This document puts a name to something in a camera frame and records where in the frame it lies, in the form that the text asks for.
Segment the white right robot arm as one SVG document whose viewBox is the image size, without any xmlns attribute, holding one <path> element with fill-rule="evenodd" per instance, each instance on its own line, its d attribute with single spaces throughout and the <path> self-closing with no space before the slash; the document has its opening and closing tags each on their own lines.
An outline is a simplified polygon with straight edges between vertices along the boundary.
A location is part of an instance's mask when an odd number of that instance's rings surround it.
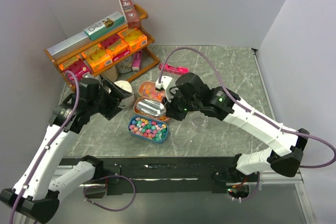
<svg viewBox="0 0 336 224">
<path fill-rule="evenodd" d="M 163 76 L 155 82 L 157 90 L 164 91 L 162 103 L 166 116 L 178 121 L 185 119 L 189 112 L 199 111 L 205 116 L 235 125 L 261 140 L 267 149 L 251 154 L 239 154 L 236 164 L 230 167 L 230 177 L 235 181 L 247 175 L 266 170 L 294 177 L 307 144 L 305 129 L 294 131 L 266 117 L 258 117 L 258 111 L 232 91 L 222 87 L 209 88 L 194 73 L 180 76 L 176 81 Z"/>
</svg>

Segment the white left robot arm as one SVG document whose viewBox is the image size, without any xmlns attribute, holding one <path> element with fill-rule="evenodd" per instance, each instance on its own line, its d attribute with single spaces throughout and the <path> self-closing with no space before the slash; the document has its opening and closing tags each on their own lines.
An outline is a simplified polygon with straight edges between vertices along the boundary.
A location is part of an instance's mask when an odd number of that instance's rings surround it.
<svg viewBox="0 0 336 224">
<path fill-rule="evenodd" d="M 22 223 L 14 218 L 16 213 L 47 223 L 80 184 L 103 179 L 103 161 L 90 155 L 57 179 L 53 176 L 67 147 L 91 116 L 112 119 L 122 111 L 122 100 L 131 95 L 108 79 L 83 78 L 76 83 L 75 91 L 54 108 L 41 146 L 23 176 L 12 188 L 1 191 L 1 202 L 12 209 L 10 223 Z"/>
</svg>

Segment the silver metal scoop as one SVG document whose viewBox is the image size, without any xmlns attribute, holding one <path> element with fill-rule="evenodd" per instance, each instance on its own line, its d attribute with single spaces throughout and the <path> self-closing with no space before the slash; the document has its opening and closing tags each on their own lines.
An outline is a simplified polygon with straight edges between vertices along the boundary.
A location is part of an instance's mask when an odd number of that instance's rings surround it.
<svg viewBox="0 0 336 224">
<path fill-rule="evenodd" d="M 166 113 L 165 106 L 161 102 L 151 99 L 139 100 L 136 103 L 136 108 L 143 113 L 156 117 L 164 116 Z"/>
</svg>

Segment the blue tin of star candies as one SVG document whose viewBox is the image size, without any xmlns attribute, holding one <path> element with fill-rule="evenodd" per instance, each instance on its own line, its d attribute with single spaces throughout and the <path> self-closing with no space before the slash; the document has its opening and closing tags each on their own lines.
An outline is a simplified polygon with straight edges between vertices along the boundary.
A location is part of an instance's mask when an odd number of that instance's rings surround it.
<svg viewBox="0 0 336 224">
<path fill-rule="evenodd" d="M 155 144 L 164 143 L 170 132 L 165 122 L 138 114 L 131 118 L 128 131 L 132 136 Z"/>
</svg>

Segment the pink tin of lollipops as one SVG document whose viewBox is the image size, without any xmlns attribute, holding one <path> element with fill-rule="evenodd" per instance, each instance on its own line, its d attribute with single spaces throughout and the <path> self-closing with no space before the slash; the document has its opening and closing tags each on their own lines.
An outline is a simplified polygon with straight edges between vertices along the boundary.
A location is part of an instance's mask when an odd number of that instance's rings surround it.
<svg viewBox="0 0 336 224">
<path fill-rule="evenodd" d="M 144 98 L 144 97 L 142 97 L 142 98 L 138 98 L 138 99 L 136 100 L 136 102 L 135 102 L 135 104 L 134 104 L 134 106 L 133 106 L 133 110 L 134 110 L 134 112 L 135 112 L 136 114 L 144 115 L 144 116 L 146 116 L 146 117 L 148 117 L 148 118 L 156 119 L 156 120 L 159 120 L 159 121 L 162 121 L 162 122 L 168 122 L 168 121 L 170 120 L 170 118 L 168 118 L 168 117 L 166 116 L 166 113 L 165 113 L 164 116 L 156 117 L 156 116 L 151 116 L 151 115 L 148 115 L 148 114 L 146 114 L 146 113 L 143 113 L 143 112 L 139 111 L 139 110 L 136 108 L 136 103 L 137 103 L 139 100 L 142 100 L 142 99 L 148 99 L 148 98 Z"/>
</svg>

